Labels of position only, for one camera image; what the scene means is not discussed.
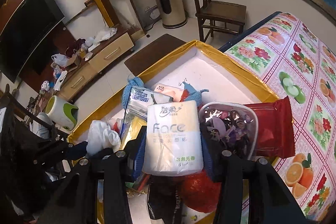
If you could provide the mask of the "colourful foam sheet stack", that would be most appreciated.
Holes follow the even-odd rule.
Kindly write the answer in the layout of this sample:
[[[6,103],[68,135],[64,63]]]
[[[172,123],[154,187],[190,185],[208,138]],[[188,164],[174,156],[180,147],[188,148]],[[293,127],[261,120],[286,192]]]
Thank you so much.
[[[123,123],[121,134],[121,150],[127,154],[126,186],[141,192],[148,182],[149,174],[142,171],[147,123],[142,118],[134,116],[130,121]]]

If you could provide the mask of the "clear anime pouch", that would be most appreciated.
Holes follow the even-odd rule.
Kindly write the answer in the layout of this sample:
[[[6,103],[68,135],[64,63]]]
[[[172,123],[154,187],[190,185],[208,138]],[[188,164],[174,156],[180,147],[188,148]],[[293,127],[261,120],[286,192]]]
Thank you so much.
[[[210,102],[199,110],[211,140],[241,159],[250,160],[255,153],[259,121],[256,113],[239,103]]]

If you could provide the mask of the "white cloth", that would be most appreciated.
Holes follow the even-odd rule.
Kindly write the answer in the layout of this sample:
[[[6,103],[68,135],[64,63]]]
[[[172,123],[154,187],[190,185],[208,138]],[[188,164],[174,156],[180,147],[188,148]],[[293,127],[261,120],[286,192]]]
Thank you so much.
[[[114,152],[121,147],[119,134],[112,130],[110,125],[100,120],[93,120],[88,131],[88,156],[96,155],[98,152],[111,148]]]

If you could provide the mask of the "red mesh bag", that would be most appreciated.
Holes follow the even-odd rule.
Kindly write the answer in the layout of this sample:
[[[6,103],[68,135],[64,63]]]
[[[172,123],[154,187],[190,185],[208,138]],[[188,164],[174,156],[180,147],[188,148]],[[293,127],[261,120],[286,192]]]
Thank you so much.
[[[221,183],[213,182],[205,170],[185,176],[178,189],[183,203],[201,213],[216,210],[220,192]]]

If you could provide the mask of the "blue white tissue pack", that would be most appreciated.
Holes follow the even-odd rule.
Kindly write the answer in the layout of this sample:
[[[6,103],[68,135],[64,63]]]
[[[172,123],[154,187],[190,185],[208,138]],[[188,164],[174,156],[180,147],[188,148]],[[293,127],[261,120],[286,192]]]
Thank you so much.
[[[126,143],[130,133],[131,122],[137,117],[147,121],[147,108],[151,105],[173,102],[173,98],[150,89],[133,86],[127,101],[123,124],[121,128],[121,140]]]

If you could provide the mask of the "blue knitted toy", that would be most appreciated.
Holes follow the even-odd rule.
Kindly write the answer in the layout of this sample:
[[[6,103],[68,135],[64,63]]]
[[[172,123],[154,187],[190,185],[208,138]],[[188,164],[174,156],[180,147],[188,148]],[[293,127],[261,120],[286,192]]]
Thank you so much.
[[[203,105],[202,94],[204,92],[209,92],[208,89],[196,90],[191,84],[183,81],[184,89],[183,94],[181,96],[181,102],[186,101],[195,101],[197,107],[201,107]]]

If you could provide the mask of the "dark red snack packet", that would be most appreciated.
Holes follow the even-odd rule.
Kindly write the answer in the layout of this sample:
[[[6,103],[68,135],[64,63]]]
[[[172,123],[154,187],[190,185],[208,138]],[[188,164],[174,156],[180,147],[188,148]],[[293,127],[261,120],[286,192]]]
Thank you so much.
[[[275,102],[248,104],[259,122],[256,155],[280,157],[295,155],[293,117],[289,97]]]

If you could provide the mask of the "black crayfish seasoning bag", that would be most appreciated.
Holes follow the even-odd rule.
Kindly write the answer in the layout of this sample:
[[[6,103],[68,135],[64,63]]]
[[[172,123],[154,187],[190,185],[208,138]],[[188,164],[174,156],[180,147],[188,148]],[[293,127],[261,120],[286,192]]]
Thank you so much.
[[[182,208],[178,183],[173,178],[151,176],[147,194],[150,222],[180,224]]]

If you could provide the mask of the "red white tissue pack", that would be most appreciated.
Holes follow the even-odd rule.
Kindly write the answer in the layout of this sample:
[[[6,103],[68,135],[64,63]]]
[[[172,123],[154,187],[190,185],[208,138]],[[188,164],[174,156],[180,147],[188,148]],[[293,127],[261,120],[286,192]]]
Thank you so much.
[[[183,89],[160,83],[156,84],[154,91],[172,97],[174,102],[179,102],[183,94]]]

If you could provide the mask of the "white green trash bin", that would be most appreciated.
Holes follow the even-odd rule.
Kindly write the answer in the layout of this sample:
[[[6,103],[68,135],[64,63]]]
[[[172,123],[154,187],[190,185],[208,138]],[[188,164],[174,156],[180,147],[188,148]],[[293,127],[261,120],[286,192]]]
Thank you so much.
[[[48,117],[67,131],[72,131],[77,125],[79,108],[66,100],[52,96],[46,106]]]

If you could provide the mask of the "wooden tv cabinet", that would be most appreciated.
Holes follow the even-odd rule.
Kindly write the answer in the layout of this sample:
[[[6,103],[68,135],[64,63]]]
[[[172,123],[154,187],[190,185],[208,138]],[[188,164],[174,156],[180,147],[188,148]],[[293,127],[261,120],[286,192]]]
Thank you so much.
[[[105,68],[125,53],[130,53],[133,50],[134,42],[129,30],[120,24],[116,28],[117,33],[110,39],[101,42],[92,51],[93,56],[89,60],[82,60],[78,68],[67,73],[60,91],[51,90],[41,97],[47,100],[51,96],[56,95],[67,101],[73,101],[90,85],[90,82],[103,73]]]

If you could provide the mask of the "white plastic bag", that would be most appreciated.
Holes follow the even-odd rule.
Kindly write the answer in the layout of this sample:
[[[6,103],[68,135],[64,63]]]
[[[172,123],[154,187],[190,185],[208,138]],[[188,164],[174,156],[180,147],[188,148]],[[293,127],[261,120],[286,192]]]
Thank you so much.
[[[51,58],[55,64],[59,65],[60,67],[65,68],[65,67],[72,65],[75,62],[77,56],[74,55],[71,58],[69,58],[66,55],[57,53],[55,55],[52,55]]]

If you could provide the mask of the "floral fruit tablecloth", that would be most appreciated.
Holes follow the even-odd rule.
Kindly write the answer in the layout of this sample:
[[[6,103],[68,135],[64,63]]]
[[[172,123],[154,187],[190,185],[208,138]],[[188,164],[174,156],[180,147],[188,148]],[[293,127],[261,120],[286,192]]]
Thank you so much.
[[[221,47],[280,98],[293,116],[295,155],[273,165],[286,178],[303,215],[323,222],[335,216],[335,54],[296,16],[275,12]]]

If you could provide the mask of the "dark wooden chair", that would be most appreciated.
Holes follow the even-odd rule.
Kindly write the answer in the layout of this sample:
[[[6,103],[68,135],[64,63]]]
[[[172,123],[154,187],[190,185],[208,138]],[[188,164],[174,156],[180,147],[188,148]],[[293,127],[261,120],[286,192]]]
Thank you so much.
[[[247,7],[231,2],[194,0],[199,40],[206,42],[215,32],[239,35],[243,32]]]

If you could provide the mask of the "black television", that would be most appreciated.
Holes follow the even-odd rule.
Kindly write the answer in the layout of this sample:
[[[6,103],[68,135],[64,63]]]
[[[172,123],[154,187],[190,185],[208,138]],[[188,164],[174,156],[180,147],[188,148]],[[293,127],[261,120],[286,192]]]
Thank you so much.
[[[64,19],[55,0],[23,0],[1,32],[1,72],[14,83],[43,39]]]

